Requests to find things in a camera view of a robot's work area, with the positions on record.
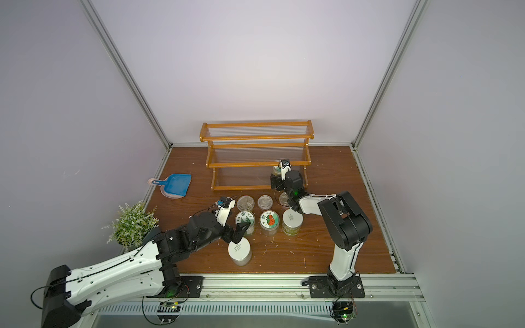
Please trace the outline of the green mimosa seed jar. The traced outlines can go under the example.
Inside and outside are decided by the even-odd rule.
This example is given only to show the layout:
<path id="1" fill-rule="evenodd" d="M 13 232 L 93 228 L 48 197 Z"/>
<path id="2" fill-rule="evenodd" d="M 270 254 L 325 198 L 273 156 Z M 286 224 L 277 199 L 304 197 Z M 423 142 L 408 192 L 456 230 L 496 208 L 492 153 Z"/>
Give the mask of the green mimosa seed jar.
<path id="1" fill-rule="evenodd" d="M 255 217 L 254 214 L 250 211 L 239 212 L 235 217 L 235 224 L 249 223 L 250 226 L 246 230 L 246 235 L 250 236 L 254 233 L 255 230 Z"/>

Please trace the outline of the clear grey seed cup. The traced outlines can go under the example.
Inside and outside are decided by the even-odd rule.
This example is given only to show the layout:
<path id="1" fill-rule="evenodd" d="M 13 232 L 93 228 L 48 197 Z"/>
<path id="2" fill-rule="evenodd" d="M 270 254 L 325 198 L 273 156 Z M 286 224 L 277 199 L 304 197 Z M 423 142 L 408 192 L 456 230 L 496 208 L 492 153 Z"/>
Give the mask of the clear grey seed cup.
<path id="1" fill-rule="evenodd" d="M 281 206 L 284 206 L 284 207 L 290 207 L 289 206 L 289 203 L 288 203 L 288 195 L 285 191 L 283 191 L 280 196 L 279 196 L 279 203 Z"/>

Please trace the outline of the red seed cup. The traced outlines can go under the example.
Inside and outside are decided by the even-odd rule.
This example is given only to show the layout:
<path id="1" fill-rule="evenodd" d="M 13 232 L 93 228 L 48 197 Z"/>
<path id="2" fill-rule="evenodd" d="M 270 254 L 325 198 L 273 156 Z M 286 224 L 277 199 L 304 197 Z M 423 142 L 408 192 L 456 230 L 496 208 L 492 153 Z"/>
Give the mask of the red seed cup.
<path id="1" fill-rule="evenodd" d="M 257 200 L 259 209 L 266 211 L 271 210 L 273 206 L 273 198 L 269 195 L 261 195 Z"/>

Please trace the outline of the white-lid jar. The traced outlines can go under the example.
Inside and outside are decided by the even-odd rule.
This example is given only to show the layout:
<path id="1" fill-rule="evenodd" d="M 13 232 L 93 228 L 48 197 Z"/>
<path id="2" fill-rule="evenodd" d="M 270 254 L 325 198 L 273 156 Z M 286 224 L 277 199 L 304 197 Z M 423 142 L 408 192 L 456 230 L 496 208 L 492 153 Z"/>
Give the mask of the white-lid jar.
<path id="1" fill-rule="evenodd" d="M 247 265 L 252 259 L 252 248 L 249 240 L 243 237 L 239 243 L 230 242 L 228 255 L 236 265 L 240 267 Z"/>

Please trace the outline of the yellow seed cup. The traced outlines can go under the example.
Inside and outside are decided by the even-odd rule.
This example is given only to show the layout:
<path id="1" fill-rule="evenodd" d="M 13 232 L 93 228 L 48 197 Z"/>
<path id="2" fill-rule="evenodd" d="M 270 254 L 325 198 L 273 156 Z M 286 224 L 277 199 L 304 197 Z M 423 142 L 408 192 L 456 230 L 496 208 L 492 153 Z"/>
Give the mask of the yellow seed cup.
<path id="1" fill-rule="evenodd" d="M 255 200 L 250 195 L 242 195 L 237 201 L 239 211 L 252 211 L 255 207 Z"/>

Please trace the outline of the strawberry lid seed jar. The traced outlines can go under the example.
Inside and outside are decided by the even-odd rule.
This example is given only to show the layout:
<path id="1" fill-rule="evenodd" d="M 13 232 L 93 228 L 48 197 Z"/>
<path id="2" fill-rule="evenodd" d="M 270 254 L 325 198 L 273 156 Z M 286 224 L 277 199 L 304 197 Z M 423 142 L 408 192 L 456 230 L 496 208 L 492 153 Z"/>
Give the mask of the strawberry lid seed jar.
<path id="1" fill-rule="evenodd" d="M 266 210 L 259 219 L 262 232 L 267 236 L 273 236 L 277 233 L 280 225 L 280 216 L 275 211 Z"/>

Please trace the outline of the green yellow label jar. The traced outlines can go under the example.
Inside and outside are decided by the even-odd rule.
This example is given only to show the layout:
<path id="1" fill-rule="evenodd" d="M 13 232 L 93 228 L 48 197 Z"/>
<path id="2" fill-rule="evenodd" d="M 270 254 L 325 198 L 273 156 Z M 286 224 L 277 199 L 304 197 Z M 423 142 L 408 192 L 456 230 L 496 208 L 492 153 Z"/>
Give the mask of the green yellow label jar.
<path id="1" fill-rule="evenodd" d="M 282 230 L 287 236 L 297 236 L 303 222 L 304 217 L 301 213 L 287 209 L 282 216 Z"/>

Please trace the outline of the teal-lid jar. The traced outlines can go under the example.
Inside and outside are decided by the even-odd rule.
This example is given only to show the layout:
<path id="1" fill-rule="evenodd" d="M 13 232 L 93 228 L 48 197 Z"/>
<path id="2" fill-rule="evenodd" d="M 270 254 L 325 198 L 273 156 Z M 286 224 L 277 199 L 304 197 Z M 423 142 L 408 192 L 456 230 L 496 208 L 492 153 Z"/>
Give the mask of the teal-lid jar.
<path id="1" fill-rule="evenodd" d="M 273 175 L 282 176 L 282 168 L 279 165 L 273 166 Z"/>

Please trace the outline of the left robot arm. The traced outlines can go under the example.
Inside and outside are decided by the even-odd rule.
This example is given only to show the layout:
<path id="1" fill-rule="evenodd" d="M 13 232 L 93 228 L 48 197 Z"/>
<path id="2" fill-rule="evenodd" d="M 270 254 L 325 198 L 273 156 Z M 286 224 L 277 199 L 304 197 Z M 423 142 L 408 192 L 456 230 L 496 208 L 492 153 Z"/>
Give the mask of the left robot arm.
<path id="1" fill-rule="evenodd" d="M 82 317 L 137 297 L 185 297 L 178 262 L 218 240 L 239 243 L 247 223 L 231 227 L 212 212 L 156 235 L 136 250 L 97 265 L 54 268 L 42 287 L 41 327 L 72 327 Z"/>

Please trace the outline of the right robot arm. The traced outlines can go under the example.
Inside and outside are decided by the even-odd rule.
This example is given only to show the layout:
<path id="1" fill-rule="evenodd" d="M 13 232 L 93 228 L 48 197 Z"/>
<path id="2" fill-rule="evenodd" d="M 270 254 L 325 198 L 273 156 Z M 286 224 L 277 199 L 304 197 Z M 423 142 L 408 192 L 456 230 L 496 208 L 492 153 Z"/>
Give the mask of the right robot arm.
<path id="1" fill-rule="evenodd" d="M 288 196 L 291 210 L 301 215 L 318 215 L 323 218 L 334 242 L 334 254 L 327 279 L 333 292 L 342 292 L 356 284 L 355 264 L 373 225 L 354 197 L 348 191 L 332 195 L 308 194 L 303 176 L 296 170 L 284 175 L 270 176 L 271 188 Z"/>

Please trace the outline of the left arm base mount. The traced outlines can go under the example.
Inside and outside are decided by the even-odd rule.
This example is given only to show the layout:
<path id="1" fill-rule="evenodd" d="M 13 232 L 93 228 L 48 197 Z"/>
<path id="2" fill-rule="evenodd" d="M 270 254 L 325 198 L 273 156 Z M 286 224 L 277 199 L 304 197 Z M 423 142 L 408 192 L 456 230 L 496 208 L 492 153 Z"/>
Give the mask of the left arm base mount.
<path id="1" fill-rule="evenodd" d="M 199 298 L 204 286 L 203 276 L 181 276 L 176 280 L 163 283 L 163 289 L 157 294 L 159 298 Z"/>

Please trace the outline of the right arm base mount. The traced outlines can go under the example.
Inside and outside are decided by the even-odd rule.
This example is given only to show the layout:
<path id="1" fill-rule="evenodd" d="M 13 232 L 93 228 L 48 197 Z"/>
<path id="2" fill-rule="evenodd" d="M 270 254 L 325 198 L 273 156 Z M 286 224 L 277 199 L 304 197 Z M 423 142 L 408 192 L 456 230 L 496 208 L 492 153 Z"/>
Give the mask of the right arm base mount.
<path id="1" fill-rule="evenodd" d="M 353 275 L 344 281 L 329 276 L 310 276 L 301 281 L 301 285 L 308 287 L 310 297 L 313 299 L 365 298 L 364 285 L 359 275 Z"/>

